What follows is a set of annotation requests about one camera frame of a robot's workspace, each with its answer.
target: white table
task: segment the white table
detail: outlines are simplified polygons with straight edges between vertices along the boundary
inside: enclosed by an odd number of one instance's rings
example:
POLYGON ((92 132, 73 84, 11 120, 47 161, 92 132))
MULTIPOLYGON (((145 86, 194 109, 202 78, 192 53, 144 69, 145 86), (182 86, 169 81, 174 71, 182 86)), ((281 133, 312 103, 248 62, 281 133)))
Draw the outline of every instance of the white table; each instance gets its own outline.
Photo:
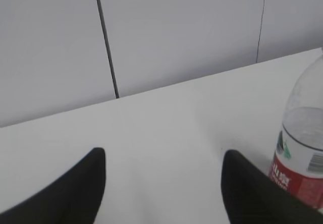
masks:
POLYGON ((96 223, 229 223, 222 159, 266 171, 287 97, 315 49, 0 129, 0 211, 50 184, 92 147, 106 150, 96 223))

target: water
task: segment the water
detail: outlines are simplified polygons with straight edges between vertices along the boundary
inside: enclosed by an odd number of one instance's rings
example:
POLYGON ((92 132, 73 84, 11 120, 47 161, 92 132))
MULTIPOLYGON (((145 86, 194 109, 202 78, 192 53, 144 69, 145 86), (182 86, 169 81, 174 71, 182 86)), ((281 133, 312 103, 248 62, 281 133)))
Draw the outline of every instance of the water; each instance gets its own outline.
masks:
POLYGON ((300 107, 285 114, 287 132, 304 145, 323 150, 323 109, 300 107))

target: white wall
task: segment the white wall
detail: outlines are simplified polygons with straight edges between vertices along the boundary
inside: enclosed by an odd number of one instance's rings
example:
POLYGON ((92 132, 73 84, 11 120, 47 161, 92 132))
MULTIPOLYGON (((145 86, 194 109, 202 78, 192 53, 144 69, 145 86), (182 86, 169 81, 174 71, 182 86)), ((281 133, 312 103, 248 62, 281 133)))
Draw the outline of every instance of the white wall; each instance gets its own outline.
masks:
POLYGON ((96 0, 0 0, 0 126, 113 98, 96 0))
POLYGON ((258 62, 323 46, 323 0, 265 0, 258 62))
POLYGON ((101 0, 120 96, 256 62, 263 0, 101 0))

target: panel seam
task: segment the panel seam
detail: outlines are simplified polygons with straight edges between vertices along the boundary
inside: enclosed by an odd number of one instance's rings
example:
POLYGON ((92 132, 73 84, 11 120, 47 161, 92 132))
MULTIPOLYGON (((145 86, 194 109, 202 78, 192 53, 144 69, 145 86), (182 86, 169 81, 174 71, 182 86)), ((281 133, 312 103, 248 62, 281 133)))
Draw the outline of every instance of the panel seam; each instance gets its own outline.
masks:
POLYGON ((259 31, 259 39, 258 39, 258 47, 257 47, 257 55, 256 55, 256 64, 258 63, 260 38, 261 38, 261 31, 262 31, 262 20, 263 20, 263 14, 264 14, 264 5, 265 5, 265 0, 263 0, 263 4, 262 4, 262 14, 261 14, 261 21, 260 21, 260 31, 259 31))
POLYGON ((110 73, 111 73, 111 77, 112 77, 113 88, 115 91, 115 96, 118 99, 119 98, 119 91, 118 91, 118 86, 117 86, 115 70, 114 70, 114 66, 113 66, 113 62, 112 62, 109 40, 107 38, 107 32, 106 32, 106 26, 105 26, 105 22, 104 22, 104 15, 103 15, 103 10, 102 10, 101 0, 96 0, 96 4, 97 4, 99 16, 100 16, 101 27, 102 27, 102 32, 103 32, 103 37, 104 37, 104 42, 105 42, 105 47, 106 47, 107 59, 108 59, 109 66, 110 66, 110 73))

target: clear plastic bottle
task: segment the clear plastic bottle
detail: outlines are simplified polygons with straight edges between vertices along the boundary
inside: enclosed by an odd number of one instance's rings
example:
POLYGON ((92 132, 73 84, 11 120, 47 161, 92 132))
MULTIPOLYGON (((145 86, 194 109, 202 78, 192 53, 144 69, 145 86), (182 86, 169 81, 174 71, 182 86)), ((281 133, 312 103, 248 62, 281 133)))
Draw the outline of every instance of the clear plastic bottle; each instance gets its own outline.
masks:
POLYGON ((295 84, 268 175, 323 212, 323 56, 295 84))

